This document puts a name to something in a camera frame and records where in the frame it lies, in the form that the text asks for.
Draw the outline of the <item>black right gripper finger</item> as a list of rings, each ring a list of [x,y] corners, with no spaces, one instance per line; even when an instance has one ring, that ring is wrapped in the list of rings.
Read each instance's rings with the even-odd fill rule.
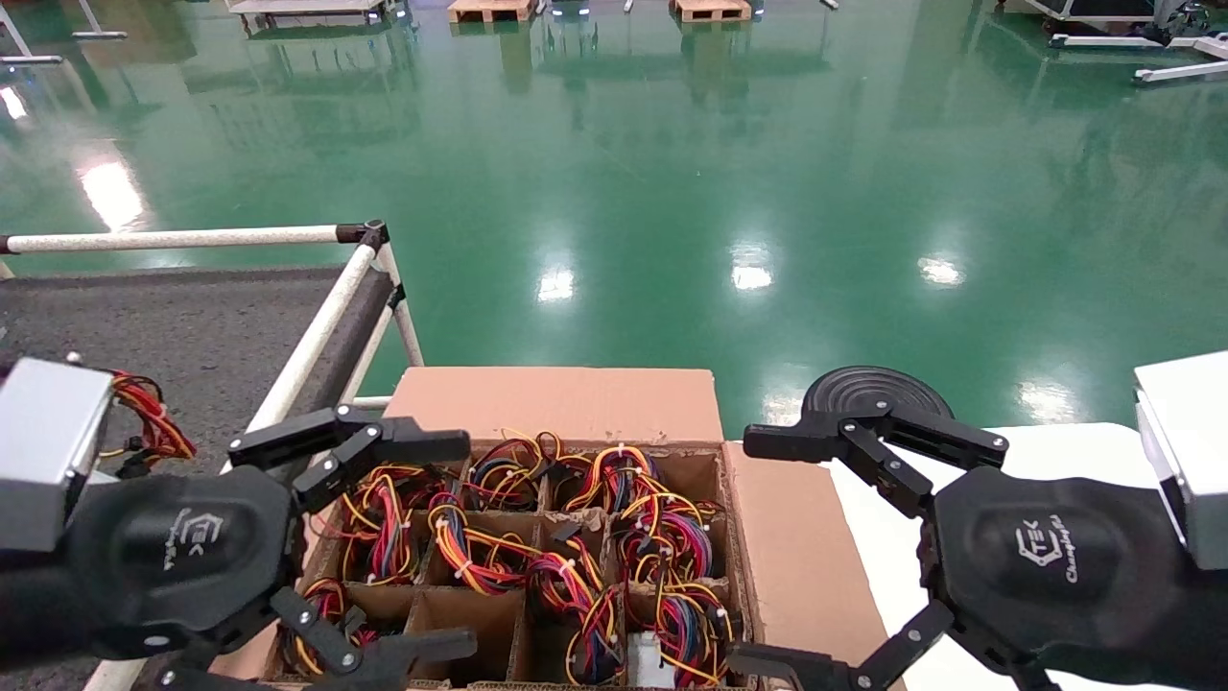
[[[895,447],[963,469],[939,500],[933,481],[903,460]],[[1002,484],[1001,468],[1008,442],[955,419],[904,403],[876,403],[846,412],[803,411],[797,423],[752,423],[743,432],[743,450],[755,459],[823,464],[837,461],[866,486],[876,488],[909,519],[939,515],[1009,515],[1009,504],[992,491]]]
[[[939,638],[950,637],[990,673],[1012,679],[1018,690],[1060,689],[1040,664],[1041,649],[1055,642],[1055,635],[1045,635],[1034,644],[1014,644],[1007,639],[1007,623],[990,615],[981,621],[970,612],[946,600],[930,600],[860,665],[818,652],[753,642],[733,643],[725,662],[736,673],[786,679],[795,690],[887,690]]]

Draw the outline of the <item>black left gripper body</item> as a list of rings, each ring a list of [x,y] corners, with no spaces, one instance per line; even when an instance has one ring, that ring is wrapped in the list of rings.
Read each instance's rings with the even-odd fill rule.
[[[56,546],[2,551],[2,670],[231,652],[293,573],[293,495],[257,468],[90,488]]]

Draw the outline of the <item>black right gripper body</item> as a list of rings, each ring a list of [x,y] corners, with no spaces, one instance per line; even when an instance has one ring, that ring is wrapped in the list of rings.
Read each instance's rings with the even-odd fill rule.
[[[991,673],[1226,687],[1226,573],[1194,565],[1152,488],[973,469],[935,495],[919,557]]]

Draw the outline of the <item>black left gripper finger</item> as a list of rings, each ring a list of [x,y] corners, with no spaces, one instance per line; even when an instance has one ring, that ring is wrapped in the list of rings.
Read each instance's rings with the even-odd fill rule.
[[[382,419],[377,412],[343,406],[285,419],[228,443],[228,464],[263,471],[324,459],[291,477],[293,502],[317,514],[382,465],[433,466],[469,457],[465,430],[422,430],[413,417]]]
[[[359,648],[343,628],[321,620],[316,608],[290,587],[271,595],[271,612],[281,623],[316,647],[325,674],[307,690],[406,690],[418,660],[448,662],[476,652],[476,635],[468,627],[421,635],[395,635]],[[158,690],[271,690],[253,679],[223,677],[209,673],[215,653],[194,646],[177,657],[158,677]]]

